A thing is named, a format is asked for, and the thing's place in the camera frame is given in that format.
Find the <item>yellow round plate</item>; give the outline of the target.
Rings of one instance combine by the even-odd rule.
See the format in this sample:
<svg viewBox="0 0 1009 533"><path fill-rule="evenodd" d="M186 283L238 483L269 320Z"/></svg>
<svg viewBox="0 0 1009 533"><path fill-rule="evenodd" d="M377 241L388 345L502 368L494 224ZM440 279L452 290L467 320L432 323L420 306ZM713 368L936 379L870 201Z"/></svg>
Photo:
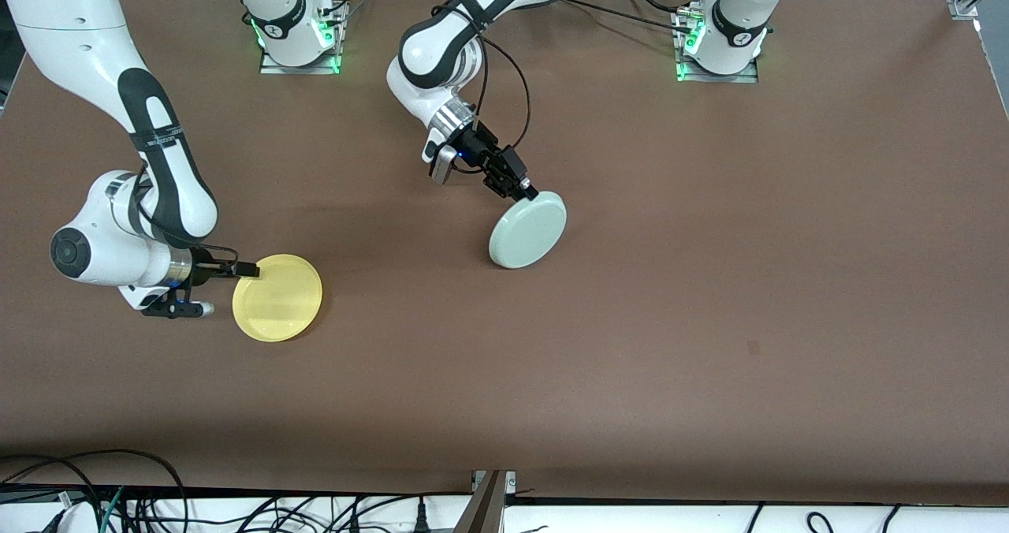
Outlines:
<svg viewBox="0 0 1009 533"><path fill-rule="evenodd" d="M315 266L295 254L257 261L259 275L242 278L232 295L232 317L256 341L288 341L305 331L323 303L323 284Z"/></svg>

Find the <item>pale green round plate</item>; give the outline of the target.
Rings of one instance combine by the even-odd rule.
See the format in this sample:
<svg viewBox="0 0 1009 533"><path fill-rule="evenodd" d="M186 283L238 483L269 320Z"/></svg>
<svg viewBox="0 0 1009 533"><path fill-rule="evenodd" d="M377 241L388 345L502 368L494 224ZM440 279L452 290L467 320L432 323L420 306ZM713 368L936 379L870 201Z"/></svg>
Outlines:
<svg viewBox="0 0 1009 533"><path fill-rule="evenodd" d="M491 260L507 270L536 263L551 252L567 225L567 209L555 192L541 192L510 207L491 232Z"/></svg>

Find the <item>aluminium profile bar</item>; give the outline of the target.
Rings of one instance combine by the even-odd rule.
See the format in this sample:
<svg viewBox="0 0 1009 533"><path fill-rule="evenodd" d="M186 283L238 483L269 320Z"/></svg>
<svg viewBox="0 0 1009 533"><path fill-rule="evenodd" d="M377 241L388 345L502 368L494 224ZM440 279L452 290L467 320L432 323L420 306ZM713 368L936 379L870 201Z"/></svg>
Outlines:
<svg viewBox="0 0 1009 533"><path fill-rule="evenodd" d="M452 533L502 533L506 471L488 471L479 489L472 494Z"/></svg>

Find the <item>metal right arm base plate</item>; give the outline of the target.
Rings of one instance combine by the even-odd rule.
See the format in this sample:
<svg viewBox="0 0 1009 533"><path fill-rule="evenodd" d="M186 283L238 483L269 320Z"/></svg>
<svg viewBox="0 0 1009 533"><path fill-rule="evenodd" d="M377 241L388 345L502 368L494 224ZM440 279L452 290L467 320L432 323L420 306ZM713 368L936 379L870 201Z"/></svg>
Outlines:
<svg viewBox="0 0 1009 533"><path fill-rule="evenodd" d="M302 18L282 29L254 19L262 48L262 74L338 74L347 24L348 4L342 0L313 0Z"/></svg>

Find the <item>white lower shelf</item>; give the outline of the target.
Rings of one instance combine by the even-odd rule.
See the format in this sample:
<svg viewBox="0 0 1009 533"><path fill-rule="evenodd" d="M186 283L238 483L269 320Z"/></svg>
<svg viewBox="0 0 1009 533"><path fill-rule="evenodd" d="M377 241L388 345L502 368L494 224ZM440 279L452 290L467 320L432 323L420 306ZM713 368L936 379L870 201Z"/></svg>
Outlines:
<svg viewBox="0 0 1009 533"><path fill-rule="evenodd" d="M103 512L64 494L0 505L0 533L413 533L418 501L364 498L169 498ZM1009 507L940 505L535 505L504 509L502 533L1009 533Z"/></svg>

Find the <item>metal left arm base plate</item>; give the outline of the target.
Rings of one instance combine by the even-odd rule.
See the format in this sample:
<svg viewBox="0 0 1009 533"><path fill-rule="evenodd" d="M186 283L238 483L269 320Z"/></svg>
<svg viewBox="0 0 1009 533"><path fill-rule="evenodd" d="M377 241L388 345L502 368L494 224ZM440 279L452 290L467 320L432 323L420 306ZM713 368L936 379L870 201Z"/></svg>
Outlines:
<svg viewBox="0 0 1009 533"><path fill-rule="evenodd" d="M703 11L699 2L692 2L688 7L678 7L670 13L675 28L687 28L687 32L674 32L673 46L676 62L676 77L678 81L696 81L696 83L732 83L756 84L759 81L758 60L760 46L754 49L754 55L739 72L719 74L710 72L692 54L696 52L703 38L709 33L703 20Z"/></svg>

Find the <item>brown table cover sheet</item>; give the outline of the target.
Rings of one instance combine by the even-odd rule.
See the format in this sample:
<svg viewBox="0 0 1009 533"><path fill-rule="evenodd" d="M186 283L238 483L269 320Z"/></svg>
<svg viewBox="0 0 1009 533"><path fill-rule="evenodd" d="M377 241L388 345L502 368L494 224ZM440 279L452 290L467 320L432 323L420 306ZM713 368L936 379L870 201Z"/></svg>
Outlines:
<svg viewBox="0 0 1009 533"><path fill-rule="evenodd" d="M941 0L785 0L757 84L680 83L669 37L566 2L523 67L532 181L568 223L502 270L507 203L446 187L393 97L444 0L370 0L337 76L267 76L238 0L121 0L221 217L298 254L309 329L141 316L51 235L140 161L27 61L0 117L0 455L133 448L186 486L1009 505L1009 119Z"/></svg>

